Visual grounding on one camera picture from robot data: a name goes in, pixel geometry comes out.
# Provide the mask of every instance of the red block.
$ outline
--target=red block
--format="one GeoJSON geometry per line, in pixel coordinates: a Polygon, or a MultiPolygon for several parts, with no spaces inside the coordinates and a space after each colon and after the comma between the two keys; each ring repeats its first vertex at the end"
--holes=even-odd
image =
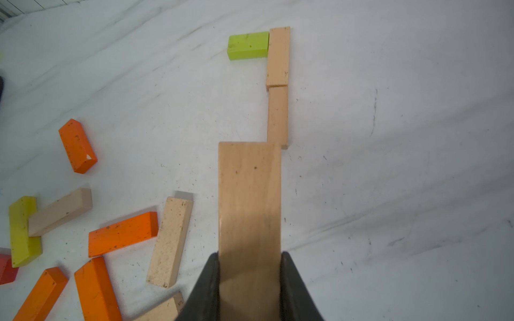
{"type": "Polygon", "coordinates": [[[12,267],[11,256],[0,254],[0,284],[14,282],[18,274],[18,268],[12,267]]]}

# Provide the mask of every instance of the orange block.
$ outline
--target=orange block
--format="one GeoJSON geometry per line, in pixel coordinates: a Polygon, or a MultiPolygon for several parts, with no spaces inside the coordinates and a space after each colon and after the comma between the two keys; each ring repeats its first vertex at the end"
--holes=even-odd
{"type": "Polygon", "coordinates": [[[75,173],[84,174],[98,159],[87,140],[82,124],[70,119],[59,129],[59,135],[68,154],[69,162],[75,173]]]}
{"type": "Polygon", "coordinates": [[[75,272],[84,321],[122,321],[113,286],[102,256],[75,272]]]}
{"type": "Polygon", "coordinates": [[[50,313],[68,279],[59,268],[46,269],[13,321],[43,321],[50,313]]]}
{"type": "Polygon", "coordinates": [[[89,257],[99,256],[157,236],[157,212],[147,212],[89,233],[89,257]]]}

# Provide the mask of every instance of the green block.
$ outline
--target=green block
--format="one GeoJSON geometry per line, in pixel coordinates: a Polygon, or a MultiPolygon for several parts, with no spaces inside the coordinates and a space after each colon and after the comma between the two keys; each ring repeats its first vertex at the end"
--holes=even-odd
{"type": "Polygon", "coordinates": [[[269,32],[231,35],[228,38],[228,59],[268,57],[269,32]]]}
{"type": "Polygon", "coordinates": [[[38,210],[36,198],[23,196],[9,206],[12,267],[29,264],[41,255],[41,236],[29,237],[29,217],[38,210]]]}

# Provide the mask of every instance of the white surface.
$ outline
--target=white surface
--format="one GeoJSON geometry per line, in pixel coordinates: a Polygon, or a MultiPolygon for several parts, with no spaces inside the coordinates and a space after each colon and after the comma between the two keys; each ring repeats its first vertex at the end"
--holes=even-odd
{"type": "Polygon", "coordinates": [[[282,248],[326,320],[512,320],[513,2],[90,0],[0,31],[0,247],[8,205],[88,186],[0,287],[14,317],[44,268],[71,277],[47,320],[81,320],[87,233],[194,194],[177,285],[145,283],[154,240],[105,256],[124,319],[182,290],[217,250],[217,143],[264,141],[266,59],[228,36],[291,26],[282,248]],[[58,129],[98,156],[69,165],[58,129]]]}

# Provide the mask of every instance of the natural wood block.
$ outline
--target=natural wood block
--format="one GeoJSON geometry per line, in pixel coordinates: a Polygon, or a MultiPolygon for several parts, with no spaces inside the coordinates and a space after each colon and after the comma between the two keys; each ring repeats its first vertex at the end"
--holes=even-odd
{"type": "Polygon", "coordinates": [[[118,302],[102,256],[75,272],[84,321],[122,321],[118,302]]]}
{"type": "Polygon", "coordinates": [[[23,196],[9,206],[12,267],[29,264],[41,255],[41,237],[29,237],[29,217],[38,210],[36,198],[23,196]]]}
{"type": "Polygon", "coordinates": [[[29,236],[42,236],[93,208],[91,190],[79,188],[29,217],[29,236]]]}
{"type": "Polygon", "coordinates": [[[219,143],[221,320],[279,320],[281,151],[219,143]]]}
{"type": "Polygon", "coordinates": [[[271,87],[268,97],[268,143],[287,149],[288,86],[271,87]]]}
{"type": "Polygon", "coordinates": [[[143,314],[134,321],[172,321],[184,308],[184,299],[178,292],[170,299],[159,304],[157,307],[143,314]]]}
{"type": "Polygon", "coordinates": [[[18,268],[12,267],[11,256],[8,254],[0,254],[0,285],[14,282],[18,268]]]}
{"type": "Polygon", "coordinates": [[[13,321],[43,321],[46,319],[67,283],[68,278],[61,269],[45,270],[13,321]]]}
{"type": "Polygon", "coordinates": [[[157,236],[157,212],[147,212],[89,233],[89,257],[103,255],[157,236]]]}
{"type": "Polygon", "coordinates": [[[290,27],[273,28],[269,30],[266,89],[289,85],[290,38],[290,27]]]}
{"type": "Polygon", "coordinates": [[[59,129],[59,135],[68,154],[69,162],[75,173],[84,174],[98,159],[87,139],[82,124],[70,119],[59,129]]]}
{"type": "Polygon", "coordinates": [[[193,201],[168,197],[146,281],[169,288],[177,282],[193,201]]]}

